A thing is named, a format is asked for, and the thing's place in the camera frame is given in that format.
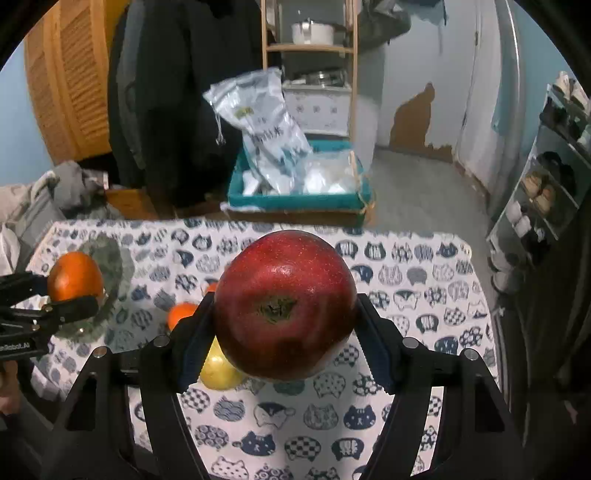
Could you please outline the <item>person's left hand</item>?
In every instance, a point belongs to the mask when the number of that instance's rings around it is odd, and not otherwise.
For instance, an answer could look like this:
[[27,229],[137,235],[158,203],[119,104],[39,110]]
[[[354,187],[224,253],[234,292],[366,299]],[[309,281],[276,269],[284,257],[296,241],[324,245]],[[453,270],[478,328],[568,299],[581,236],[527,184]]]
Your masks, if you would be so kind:
[[9,416],[21,408],[21,391],[18,381],[18,364],[11,360],[2,363],[0,387],[0,412]]

